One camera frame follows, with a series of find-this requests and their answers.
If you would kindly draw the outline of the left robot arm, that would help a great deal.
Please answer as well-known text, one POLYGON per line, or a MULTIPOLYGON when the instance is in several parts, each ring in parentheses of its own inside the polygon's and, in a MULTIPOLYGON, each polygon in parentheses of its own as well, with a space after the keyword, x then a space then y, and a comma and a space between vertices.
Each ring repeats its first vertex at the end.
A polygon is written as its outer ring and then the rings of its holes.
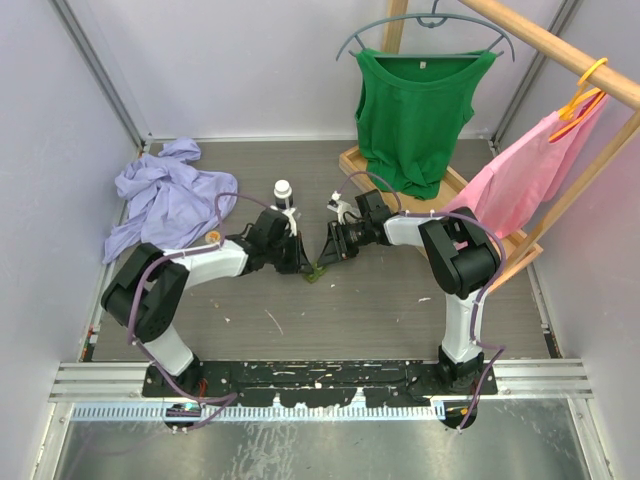
POLYGON ((284 275, 312 273, 296 216, 294 207, 269 207, 242 233, 185 250, 142 243, 106 287, 102 308, 166 372, 164 383, 176 395, 195 394, 203 384, 200 360, 173 326, 185 291, 248 275, 266 265, 284 275))

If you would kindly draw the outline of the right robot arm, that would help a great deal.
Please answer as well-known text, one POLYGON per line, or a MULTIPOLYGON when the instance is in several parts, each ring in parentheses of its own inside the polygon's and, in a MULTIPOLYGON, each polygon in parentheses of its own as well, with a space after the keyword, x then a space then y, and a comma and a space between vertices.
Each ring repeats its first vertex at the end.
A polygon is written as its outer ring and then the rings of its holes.
POLYGON ((413 246, 425 250, 434 279, 445 293, 445 334, 436 371, 444 390, 459 394, 488 376, 481 326, 485 297, 502 268, 501 255, 471 210, 446 214, 394 213, 381 193, 372 190, 351 205, 335 192, 327 208, 337 216, 328 223, 327 240, 317 265, 355 258, 370 244, 413 246))

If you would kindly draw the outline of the clear pill bottle orange cap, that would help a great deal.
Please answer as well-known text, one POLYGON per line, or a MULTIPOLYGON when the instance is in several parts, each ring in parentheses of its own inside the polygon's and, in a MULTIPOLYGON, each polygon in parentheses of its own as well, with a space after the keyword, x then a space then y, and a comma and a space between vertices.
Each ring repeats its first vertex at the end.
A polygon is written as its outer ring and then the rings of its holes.
POLYGON ((217 230, 211 230, 205 234, 204 241, 207 245, 220 246, 223 242, 223 235, 217 230))

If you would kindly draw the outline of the green pill organizer box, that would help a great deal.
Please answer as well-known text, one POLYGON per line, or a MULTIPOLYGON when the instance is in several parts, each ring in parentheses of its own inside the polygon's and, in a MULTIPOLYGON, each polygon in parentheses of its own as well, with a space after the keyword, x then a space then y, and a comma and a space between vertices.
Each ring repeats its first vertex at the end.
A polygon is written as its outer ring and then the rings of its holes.
POLYGON ((327 272, 326 266, 312 265, 312 271, 303 275, 303 278, 310 284, 317 282, 327 272))

